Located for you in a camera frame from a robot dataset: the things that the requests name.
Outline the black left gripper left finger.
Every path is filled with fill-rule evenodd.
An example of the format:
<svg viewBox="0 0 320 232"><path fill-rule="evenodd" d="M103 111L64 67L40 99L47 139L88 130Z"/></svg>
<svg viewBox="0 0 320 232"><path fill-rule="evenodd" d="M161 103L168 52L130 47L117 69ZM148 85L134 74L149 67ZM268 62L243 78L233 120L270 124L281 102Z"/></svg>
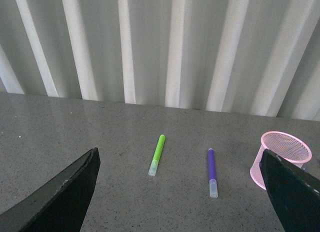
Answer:
<svg viewBox="0 0 320 232"><path fill-rule="evenodd" d="M2 232L79 232L100 169L90 149L24 200L0 215Z"/></svg>

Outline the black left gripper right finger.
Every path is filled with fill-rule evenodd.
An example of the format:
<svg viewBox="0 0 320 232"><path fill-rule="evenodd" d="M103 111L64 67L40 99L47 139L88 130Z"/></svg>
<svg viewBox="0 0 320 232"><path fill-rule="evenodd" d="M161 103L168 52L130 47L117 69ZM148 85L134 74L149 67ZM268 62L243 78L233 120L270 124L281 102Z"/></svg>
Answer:
<svg viewBox="0 0 320 232"><path fill-rule="evenodd" d="M270 149L259 163L273 209L286 232L320 230L320 180Z"/></svg>

